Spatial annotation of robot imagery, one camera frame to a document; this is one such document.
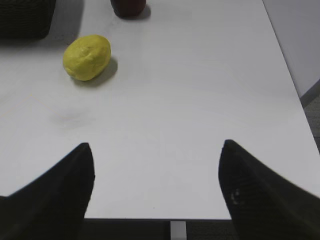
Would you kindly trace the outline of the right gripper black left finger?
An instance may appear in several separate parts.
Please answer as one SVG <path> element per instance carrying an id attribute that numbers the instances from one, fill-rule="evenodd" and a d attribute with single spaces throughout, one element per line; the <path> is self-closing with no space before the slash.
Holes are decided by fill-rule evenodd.
<path id="1" fill-rule="evenodd" d="M 94 159 L 87 142 L 28 185 L 0 199 L 2 240 L 76 240 L 91 199 Z"/>

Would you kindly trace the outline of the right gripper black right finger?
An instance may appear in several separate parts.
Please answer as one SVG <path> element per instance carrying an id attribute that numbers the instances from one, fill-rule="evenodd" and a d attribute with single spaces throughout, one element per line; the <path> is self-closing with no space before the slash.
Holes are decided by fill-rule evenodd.
<path id="1" fill-rule="evenodd" d="M 264 165 L 234 140 L 224 142 L 218 180 L 241 240 L 318 240 L 320 199 Z"/>

